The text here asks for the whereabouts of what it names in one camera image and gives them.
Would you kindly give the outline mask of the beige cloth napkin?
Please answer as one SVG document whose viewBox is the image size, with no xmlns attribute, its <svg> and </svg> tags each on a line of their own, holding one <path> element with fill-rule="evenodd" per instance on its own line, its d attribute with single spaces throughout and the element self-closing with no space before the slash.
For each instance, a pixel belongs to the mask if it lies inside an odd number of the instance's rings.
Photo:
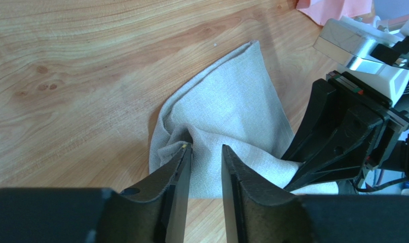
<svg viewBox="0 0 409 243">
<path fill-rule="evenodd" d="M 221 198 L 221 149 L 228 145 L 247 166 L 283 188 L 300 167 L 282 159 L 293 137 L 260 44 L 253 40 L 201 71 L 165 102 L 151 139 L 149 169 L 155 172 L 190 144 L 189 196 Z"/>
</svg>

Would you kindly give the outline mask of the pink pleated garment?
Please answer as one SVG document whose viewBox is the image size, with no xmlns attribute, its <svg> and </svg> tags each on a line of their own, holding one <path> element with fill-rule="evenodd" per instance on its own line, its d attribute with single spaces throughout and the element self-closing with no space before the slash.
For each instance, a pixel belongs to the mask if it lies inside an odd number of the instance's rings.
<svg viewBox="0 0 409 243">
<path fill-rule="evenodd" d="M 296 9 L 323 26 L 329 19 L 370 14 L 373 5 L 372 0 L 299 0 Z"/>
</svg>

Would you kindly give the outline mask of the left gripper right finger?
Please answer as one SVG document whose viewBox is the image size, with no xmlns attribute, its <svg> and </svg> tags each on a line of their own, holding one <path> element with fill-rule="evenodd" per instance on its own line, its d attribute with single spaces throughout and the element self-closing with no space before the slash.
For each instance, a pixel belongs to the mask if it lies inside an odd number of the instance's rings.
<svg viewBox="0 0 409 243">
<path fill-rule="evenodd" d="M 221 177 L 228 242 L 409 242 L 408 195 L 295 195 L 227 145 Z"/>
</svg>

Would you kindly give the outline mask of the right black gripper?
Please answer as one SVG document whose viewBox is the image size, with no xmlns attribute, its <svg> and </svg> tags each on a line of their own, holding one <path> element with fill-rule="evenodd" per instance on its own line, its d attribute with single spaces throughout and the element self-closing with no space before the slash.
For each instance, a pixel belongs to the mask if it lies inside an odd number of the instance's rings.
<svg viewBox="0 0 409 243">
<path fill-rule="evenodd" d="M 409 82 L 398 101 L 392 101 L 379 91 L 384 81 L 374 88 L 346 71 L 333 71 L 326 78 L 350 90 L 362 105 L 334 108 L 336 88 L 324 79 L 313 82 L 301 125 L 282 156 L 301 164 L 284 187 L 287 191 L 355 179 L 364 165 L 381 167 L 409 129 Z"/>
</svg>

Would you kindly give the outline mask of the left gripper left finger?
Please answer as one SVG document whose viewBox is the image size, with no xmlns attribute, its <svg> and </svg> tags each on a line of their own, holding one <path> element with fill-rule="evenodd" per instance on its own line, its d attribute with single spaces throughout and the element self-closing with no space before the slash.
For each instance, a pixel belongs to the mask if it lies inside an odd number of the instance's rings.
<svg viewBox="0 0 409 243">
<path fill-rule="evenodd" d="M 183 242 L 191 145 L 138 183 L 0 188 L 0 242 Z"/>
</svg>

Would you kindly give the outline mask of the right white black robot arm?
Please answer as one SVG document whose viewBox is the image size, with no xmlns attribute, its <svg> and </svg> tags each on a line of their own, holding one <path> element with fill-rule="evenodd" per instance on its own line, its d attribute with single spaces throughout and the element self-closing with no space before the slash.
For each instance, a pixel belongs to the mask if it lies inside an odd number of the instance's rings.
<svg viewBox="0 0 409 243">
<path fill-rule="evenodd" d="M 409 94 L 391 101 L 348 72 L 333 71 L 312 85 L 302 123 L 284 160 L 300 168 L 287 191 L 346 181 L 356 191 L 369 171 L 404 172 L 409 178 Z"/>
</svg>

